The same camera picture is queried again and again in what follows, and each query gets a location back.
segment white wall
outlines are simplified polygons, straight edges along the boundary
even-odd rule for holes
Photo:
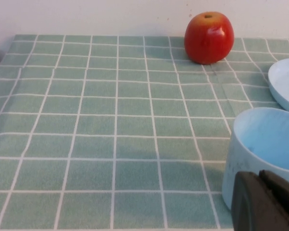
[[[0,54],[17,33],[183,36],[204,11],[236,37],[289,38],[289,0],[0,0]]]

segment light blue plate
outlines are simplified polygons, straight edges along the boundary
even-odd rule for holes
[[[284,109],[289,111],[289,59],[273,64],[268,75],[271,94]]]

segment apple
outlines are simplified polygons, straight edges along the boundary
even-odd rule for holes
[[[184,48],[193,62],[212,64],[229,54],[234,40],[232,25],[224,14],[204,12],[192,18],[187,25]]]

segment green checkered tablecloth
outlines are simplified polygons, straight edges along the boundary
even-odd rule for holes
[[[0,63],[0,229],[232,230],[234,118],[278,107],[289,40],[197,65],[180,37],[16,35]]]

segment white object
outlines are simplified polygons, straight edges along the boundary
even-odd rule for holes
[[[273,64],[268,75],[271,94],[284,109],[289,111],[289,59]]]

